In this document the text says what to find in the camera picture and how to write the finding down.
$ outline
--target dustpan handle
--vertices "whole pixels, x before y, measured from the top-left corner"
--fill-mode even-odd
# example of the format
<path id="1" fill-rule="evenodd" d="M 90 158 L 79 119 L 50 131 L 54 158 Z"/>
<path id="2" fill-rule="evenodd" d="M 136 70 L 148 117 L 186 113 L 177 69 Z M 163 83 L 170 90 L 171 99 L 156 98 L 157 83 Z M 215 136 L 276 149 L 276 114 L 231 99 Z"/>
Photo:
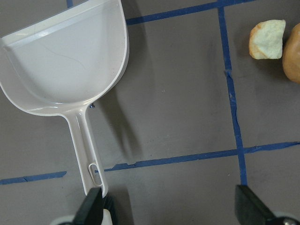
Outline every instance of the dustpan handle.
<path id="1" fill-rule="evenodd" d="M 64 114 L 64 117 L 70 127 L 85 194 L 87 195 L 91 188 L 101 187 L 102 196 L 105 197 L 108 187 L 104 176 L 104 169 L 100 162 L 98 150 L 89 129 L 89 119 L 85 112 L 86 108 L 76 109 Z M 92 166 L 97 167 L 101 184 L 95 182 Z"/>

